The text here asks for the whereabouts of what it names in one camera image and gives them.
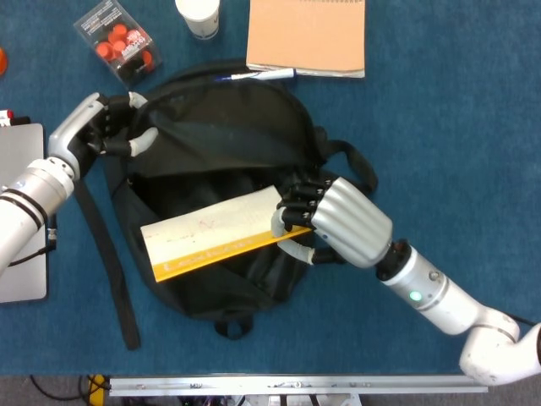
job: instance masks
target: red object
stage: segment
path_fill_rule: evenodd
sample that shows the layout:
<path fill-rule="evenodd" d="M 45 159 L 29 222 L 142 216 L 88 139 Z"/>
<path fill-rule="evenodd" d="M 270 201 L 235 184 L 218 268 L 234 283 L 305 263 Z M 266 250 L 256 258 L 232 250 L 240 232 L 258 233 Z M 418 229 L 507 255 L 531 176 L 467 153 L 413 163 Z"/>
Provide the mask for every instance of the red object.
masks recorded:
<path fill-rule="evenodd" d="M 109 42 L 113 45 L 117 41 L 126 41 L 126 35 L 128 34 L 128 27 L 124 24 L 117 24 L 112 27 L 111 32 L 107 36 Z"/>
<path fill-rule="evenodd" d="M 145 70 L 151 72 L 154 70 L 154 58 L 152 54 L 148 51 L 143 51 L 143 62 L 145 63 Z"/>
<path fill-rule="evenodd" d="M 112 45 L 109 42 L 100 42 L 96 46 L 96 53 L 108 62 L 115 58 Z"/>
<path fill-rule="evenodd" d="M 0 76 L 3 75 L 3 73 L 8 68 L 8 55 L 6 55 L 6 52 L 0 48 Z"/>
<path fill-rule="evenodd" d="M 0 110 L 0 119 L 15 117 L 13 110 Z"/>
<path fill-rule="evenodd" d="M 112 50 L 114 51 L 116 58 L 122 56 L 122 51 L 124 49 L 126 49 L 126 42 L 124 41 L 115 41 L 115 43 L 112 44 Z"/>
<path fill-rule="evenodd" d="M 117 36 L 124 38 L 128 34 L 128 27 L 124 24 L 117 24 L 112 27 L 112 32 L 114 32 Z"/>

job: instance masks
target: blue tablecloth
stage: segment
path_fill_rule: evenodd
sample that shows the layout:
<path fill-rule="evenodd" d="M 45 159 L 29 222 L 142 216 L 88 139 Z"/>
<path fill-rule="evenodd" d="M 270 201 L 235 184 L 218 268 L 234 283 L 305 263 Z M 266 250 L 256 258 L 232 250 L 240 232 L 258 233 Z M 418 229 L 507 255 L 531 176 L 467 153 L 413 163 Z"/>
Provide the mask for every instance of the blue tablecloth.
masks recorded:
<path fill-rule="evenodd" d="M 50 134 L 88 94 L 125 92 L 73 23 L 94 0 L 2 0 L 9 68 L 0 108 Z M 124 0 L 164 64 L 179 69 L 246 52 L 249 2 L 222 0 L 221 28 L 196 41 L 173 0 Z M 374 201 L 472 296 L 541 320 L 541 6 L 536 0 L 369 0 L 365 80 L 300 78 L 292 91 L 331 137 L 374 164 Z M 345 162 L 329 168 L 347 173 Z M 0 307 L 0 373 L 451 373 L 464 336 L 449 337 L 372 270 L 317 266 L 292 299 L 231 342 L 168 309 L 144 286 L 96 165 L 87 183 L 127 274 L 142 336 L 129 352 L 104 267 L 71 199 L 58 217 L 45 301 Z"/>

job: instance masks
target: green led light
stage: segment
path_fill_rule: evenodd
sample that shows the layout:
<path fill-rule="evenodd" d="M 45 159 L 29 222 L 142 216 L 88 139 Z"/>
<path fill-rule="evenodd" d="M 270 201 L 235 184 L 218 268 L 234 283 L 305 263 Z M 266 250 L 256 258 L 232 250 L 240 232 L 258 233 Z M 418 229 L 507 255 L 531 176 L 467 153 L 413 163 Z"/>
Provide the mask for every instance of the green led light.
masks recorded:
<path fill-rule="evenodd" d="M 413 290 L 409 293 L 409 299 L 413 300 L 414 302 L 418 302 L 423 298 L 423 295 L 420 292 L 417 292 Z"/>

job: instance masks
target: laptop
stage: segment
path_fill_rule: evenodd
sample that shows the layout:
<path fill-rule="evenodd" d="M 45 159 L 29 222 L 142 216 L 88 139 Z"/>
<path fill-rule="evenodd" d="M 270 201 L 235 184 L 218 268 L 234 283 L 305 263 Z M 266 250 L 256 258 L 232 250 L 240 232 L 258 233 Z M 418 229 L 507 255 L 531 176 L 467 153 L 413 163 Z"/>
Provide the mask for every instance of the laptop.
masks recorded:
<path fill-rule="evenodd" d="M 0 185 L 11 184 L 35 159 L 44 157 L 41 124 L 0 127 Z M 24 258 L 46 245 L 46 227 L 41 227 L 14 258 Z M 0 303 L 44 299 L 47 294 L 47 257 L 8 267 L 0 276 Z"/>

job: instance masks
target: white robotic arm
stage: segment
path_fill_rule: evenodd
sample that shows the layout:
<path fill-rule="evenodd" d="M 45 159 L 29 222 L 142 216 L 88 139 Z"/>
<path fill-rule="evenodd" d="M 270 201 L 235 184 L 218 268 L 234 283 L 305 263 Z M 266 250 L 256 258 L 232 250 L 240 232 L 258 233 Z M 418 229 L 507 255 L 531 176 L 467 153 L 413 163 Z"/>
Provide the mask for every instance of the white robotic arm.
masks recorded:
<path fill-rule="evenodd" d="M 99 93 L 85 98 L 51 134 L 48 158 L 33 161 L 0 194 L 0 276 L 47 218 L 57 212 L 100 154 L 136 156 L 148 149 L 157 129 L 134 140 L 110 142 L 146 99 L 137 93 L 110 99 Z"/>
<path fill-rule="evenodd" d="M 519 327 L 455 285 L 406 241 L 391 242 L 392 222 L 344 178 L 296 185 L 273 217 L 273 233 L 297 224 L 312 227 L 344 260 L 376 267 L 381 282 L 442 332 L 471 329 L 462 350 L 462 371 L 484 385 L 502 385 L 541 373 L 541 324 L 519 341 Z M 279 243 L 308 263 L 317 250 Z"/>

